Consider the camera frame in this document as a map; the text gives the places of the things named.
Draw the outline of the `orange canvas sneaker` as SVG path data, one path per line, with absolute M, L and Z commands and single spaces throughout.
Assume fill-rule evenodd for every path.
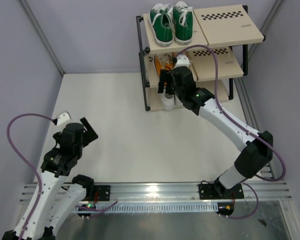
M 164 55 L 165 55 L 165 63 L 167 66 L 167 70 L 174 69 L 174 64 L 176 63 L 176 60 L 174 60 L 174 58 L 176 58 L 178 55 L 186 55 L 189 58 L 187 53 L 178 54 L 177 52 L 168 52 L 168 53 L 165 53 Z
M 153 57 L 153 68 L 158 78 L 160 78 L 160 72 L 165 69 L 164 54 L 155 54 Z

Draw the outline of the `white sneaker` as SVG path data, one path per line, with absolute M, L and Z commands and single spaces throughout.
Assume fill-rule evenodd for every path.
M 174 96 L 174 103 L 175 103 L 175 106 L 177 106 L 178 108 L 183 107 L 183 103 L 180 101 L 180 99 L 176 95 Z
M 164 110 L 170 111 L 175 107 L 175 96 L 165 93 L 159 93 L 159 100 Z

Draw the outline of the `green sneaker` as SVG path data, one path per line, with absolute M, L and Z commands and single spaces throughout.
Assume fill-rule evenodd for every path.
M 173 6 L 172 17 L 175 27 L 175 41 L 179 45 L 190 44 L 193 37 L 193 8 L 180 0 Z
M 149 11 L 149 24 L 155 43 L 163 48 L 173 42 L 172 7 L 169 4 L 156 3 Z

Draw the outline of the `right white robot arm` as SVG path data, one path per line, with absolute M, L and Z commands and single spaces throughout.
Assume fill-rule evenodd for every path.
M 261 133 L 231 116 L 209 90 L 197 87 L 187 67 L 160 70 L 158 92 L 175 95 L 186 109 L 213 124 L 239 150 L 233 165 L 213 182 L 218 198 L 227 198 L 234 187 L 253 178 L 272 160 L 272 134 L 268 131 Z

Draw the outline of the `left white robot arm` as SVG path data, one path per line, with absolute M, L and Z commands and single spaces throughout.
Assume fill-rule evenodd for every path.
M 73 178 L 60 202 L 53 204 L 72 168 L 82 157 L 83 149 L 98 135 L 86 118 L 73 122 L 67 112 L 52 122 L 62 130 L 52 136 L 55 146 L 44 155 L 41 172 L 35 173 L 38 184 L 30 203 L 16 227 L 4 233 L 4 240 L 53 240 L 75 206 L 95 195 L 94 179 L 79 174 Z

